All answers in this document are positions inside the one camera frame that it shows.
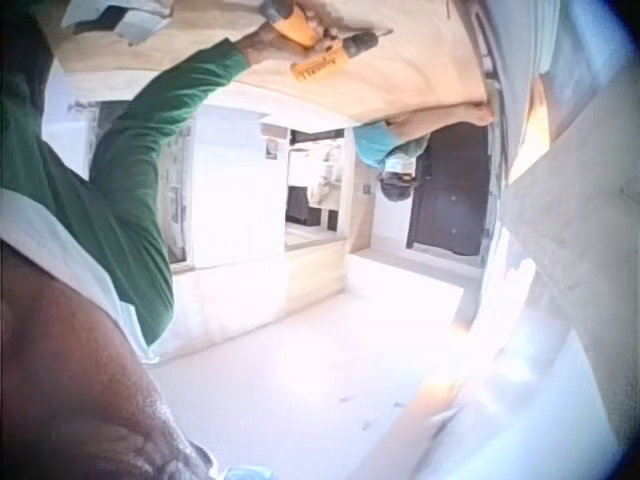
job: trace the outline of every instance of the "person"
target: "person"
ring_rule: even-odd
[[[419,182],[416,158],[427,147],[431,132],[459,122],[489,125],[491,104],[427,108],[355,127],[356,152],[362,162],[378,170],[380,190],[388,200],[408,200]]]
[[[209,478],[139,361],[173,314],[158,156],[238,75],[314,52],[264,24],[194,53],[129,103],[85,181],[40,136],[53,56],[28,3],[2,16],[2,478]]]

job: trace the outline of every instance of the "white undershirt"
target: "white undershirt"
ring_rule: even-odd
[[[45,207],[6,189],[0,189],[0,207],[1,240],[104,310],[141,361],[158,361],[133,305],[120,301],[111,277]]]

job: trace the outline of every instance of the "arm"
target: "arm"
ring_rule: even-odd
[[[152,80],[116,119],[97,145],[89,181],[120,219],[155,218],[162,147],[204,100],[252,65],[309,54],[268,24],[196,52]]]
[[[455,123],[469,122],[486,126],[492,121],[491,105],[463,103],[403,113],[387,119],[387,125],[398,138],[408,142]]]

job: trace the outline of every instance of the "dark skin arm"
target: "dark skin arm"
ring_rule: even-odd
[[[236,46],[252,66],[314,54],[269,25]],[[1,253],[3,478],[209,478],[105,312],[7,244]]]

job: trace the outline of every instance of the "green sleeve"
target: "green sleeve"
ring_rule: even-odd
[[[90,171],[89,181],[114,213],[141,221],[155,215],[163,145],[209,95],[248,68],[237,47],[223,40],[161,73],[131,101],[99,141]]]

